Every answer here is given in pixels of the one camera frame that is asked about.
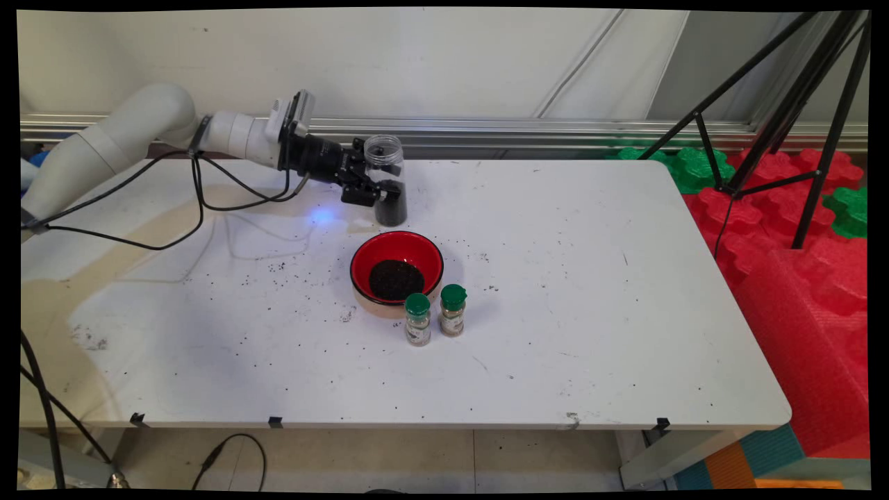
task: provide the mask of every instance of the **blue light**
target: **blue light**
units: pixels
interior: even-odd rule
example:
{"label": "blue light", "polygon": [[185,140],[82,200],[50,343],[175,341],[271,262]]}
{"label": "blue light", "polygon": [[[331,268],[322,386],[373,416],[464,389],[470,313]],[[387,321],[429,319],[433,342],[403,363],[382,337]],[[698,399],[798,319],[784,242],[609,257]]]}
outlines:
{"label": "blue light", "polygon": [[311,214],[309,214],[309,218],[313,223],[323,225],[335,220],[336,214],[334,214],[333,210],[331,210],[330,208],[317,206],[312,209]]}

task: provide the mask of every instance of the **black granules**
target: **black granules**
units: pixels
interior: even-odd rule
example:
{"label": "black granules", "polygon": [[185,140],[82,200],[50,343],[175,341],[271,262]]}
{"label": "black granules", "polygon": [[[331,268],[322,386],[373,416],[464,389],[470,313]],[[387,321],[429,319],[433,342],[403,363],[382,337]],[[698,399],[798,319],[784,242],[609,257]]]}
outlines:
{"label": "black granules", "polygon": [[388,228],[403,224],[407,220],[407,193],[404,192],[404,183],[386,179],[378,182],[383,189],[395,189],[385,199],[377,200],[373,204],[373,213],[377,217],[377,223]]}
{"label": "black granules", "polygon": [[423,274],[402,261],[382,261],[371,269],[371,291],[384,301],[403,301],[410,294],[422,294]]}

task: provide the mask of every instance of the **white table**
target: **white table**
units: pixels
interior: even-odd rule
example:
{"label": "white table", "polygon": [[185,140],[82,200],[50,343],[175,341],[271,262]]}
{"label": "white table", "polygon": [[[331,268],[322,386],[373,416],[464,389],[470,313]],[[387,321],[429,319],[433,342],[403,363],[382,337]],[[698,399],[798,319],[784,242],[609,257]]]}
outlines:
{"label": "white table", "polygon": [[[268,194],[283,186],[274,170],[221,163]],[[442,284],[467,288],[461,337],[434,324],[413,347],[401,310],[353,290],[352,254],[388,229],[311,181],[287,203],[209,212],[160,253],[60,231],[22,245],[21,324],[50,391],[96,426],[144,414],[151,427],[639,430],[668,418],[673,432],[622,468],[642,488],[790,419],[663,165],[406,163],[399,229],[432,239]],[[215,205],[254,199],[208,165],[204,184]],[[166,160],[64,223],[161,244],[195,220],[188,162]],[[24,379],[19,411],[22,426],[44,421]]]}

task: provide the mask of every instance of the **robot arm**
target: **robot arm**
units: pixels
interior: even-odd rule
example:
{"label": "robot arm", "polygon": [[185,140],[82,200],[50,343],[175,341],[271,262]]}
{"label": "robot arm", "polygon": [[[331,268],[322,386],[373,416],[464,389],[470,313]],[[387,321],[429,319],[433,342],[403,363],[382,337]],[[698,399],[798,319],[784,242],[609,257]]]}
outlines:
{"label": "robot arm", "polygon": [[22,217],[25,212],[36,220],[57,214],[144,159],[155,138],[188,146],[196,129],[195,103],[185,89],[172,84],[142,88],[109,117],[53,149],[21,200]]}
{"label": "robot arm", "polygon": [[[373,206],[378,199],[387,198],[391,203],[401,196],[398,183],[378,183],[366,175],[362,141],[356,139],[355,150],[346,151],[338,143],[308,133],[314,103],[314,97],[303,90],[292,101],[275,101],[268,120],[219,111],[206,127],[199,127],[194,102],[185,89],[173,84],[148,85],[110,116],[53,149],[21,200],[22,223],[35,233],[42,232],[45,228],[40,221],[144,159],[154,139],[183,149],[196,144],[202,151],[221,152],[278,170],[292,169],[302,176],[339,184],[345,203]],[[289,162],[281,155],[285,147]],[[398,175],[394,166],[383,166],[382,170]]]}

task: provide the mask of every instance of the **jar lid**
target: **jar lid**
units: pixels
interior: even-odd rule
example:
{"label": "jar lid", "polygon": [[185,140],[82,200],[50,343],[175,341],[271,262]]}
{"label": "jar lid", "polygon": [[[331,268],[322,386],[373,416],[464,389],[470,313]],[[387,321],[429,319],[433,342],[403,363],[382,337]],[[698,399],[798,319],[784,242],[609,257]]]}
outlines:
{"label": "jar lid", "polygon": [[404,301],[404,310],[411,316],[423,316],[429,312],[429,299],[424,294],[410,294]]}
{"label": "jar lid", "polygon": [[442,288],[442,307],[447,310],[460,310],[466,305],[466,289],[460,285]]}

